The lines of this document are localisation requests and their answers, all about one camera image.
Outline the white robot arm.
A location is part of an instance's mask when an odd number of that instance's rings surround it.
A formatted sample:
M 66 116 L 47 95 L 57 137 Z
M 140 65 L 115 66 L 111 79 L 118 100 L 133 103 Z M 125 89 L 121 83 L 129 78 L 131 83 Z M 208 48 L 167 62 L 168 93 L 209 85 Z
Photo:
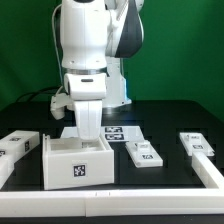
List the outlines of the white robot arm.
M 136 54 L 144 39 L 144 0 L 62 0 L 60 42 L 64 88 L 72 101 L 78 137 L 100 136 L 108 57 Z

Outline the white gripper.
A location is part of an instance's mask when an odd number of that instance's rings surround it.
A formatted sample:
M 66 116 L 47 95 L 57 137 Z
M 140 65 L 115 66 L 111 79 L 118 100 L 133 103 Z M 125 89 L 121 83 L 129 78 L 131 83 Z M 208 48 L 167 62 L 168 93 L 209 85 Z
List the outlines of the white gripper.
M 106 97 L 106 74 L 66 73 L 64 87 L 72 100 L 79 138 L 97 140 L 101 128 L 102 100 Z

